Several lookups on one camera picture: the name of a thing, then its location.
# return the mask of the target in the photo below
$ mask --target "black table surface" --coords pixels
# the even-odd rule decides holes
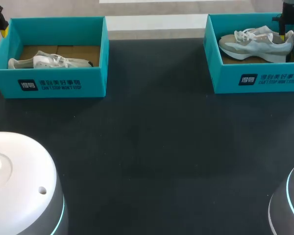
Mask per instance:
[[[104,99],[0,94],[0,131],[51,154],[71,235],[270,235],[294,93],[213,94],[201,39],[111,41]]]

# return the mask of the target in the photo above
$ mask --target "teal cardboard box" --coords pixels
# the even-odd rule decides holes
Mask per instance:
[[[92,68],[7,68],[10,58],[35,54],[35,48],[98,59]],[[0,91],[4,98],[105,97],[108,60],[105,17],[11,19],[8,36],[0,42]]]
[[[215,93],[294,92],[294,62],[224,64],[218,46],[221,36],[234,34],[235,30],[266,25],[278,32],[278,22],[272,21],[278,14],[208,15],[204,49]]]

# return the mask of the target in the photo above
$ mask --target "sneaker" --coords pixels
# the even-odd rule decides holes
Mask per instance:
[[[219,41],[220,49],[234,59],[258,56],[272,63],[285,63],[293,46],[293,31],[289,31],[283,41],[279,33],[273,32],[267,26],[235,31],[234,34],[221,37]]]
[[[8,62],[9,69],[50,69],[50,68],[76,68],[93,67],[93,63],[83,59],[64,58],[61,55],[47,54],[38,51],[28,60],[16,60],[11,58]]]

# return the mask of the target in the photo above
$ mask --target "black logo square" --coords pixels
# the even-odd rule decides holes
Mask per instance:
[[[19,85],[22,91],[30,92],[30,91],[37,91],[38,87],[34,81],[34,79],[21,79],[18,80]]]
[[[240,79],[239,86],[254,85],[256,82],[257,74],[243,74]]]

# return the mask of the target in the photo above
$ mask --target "small hole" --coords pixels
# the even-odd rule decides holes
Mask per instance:
[[[44,187],[39,187],[38,191],[42,195],[45,195],[47,193],[47,190]]]

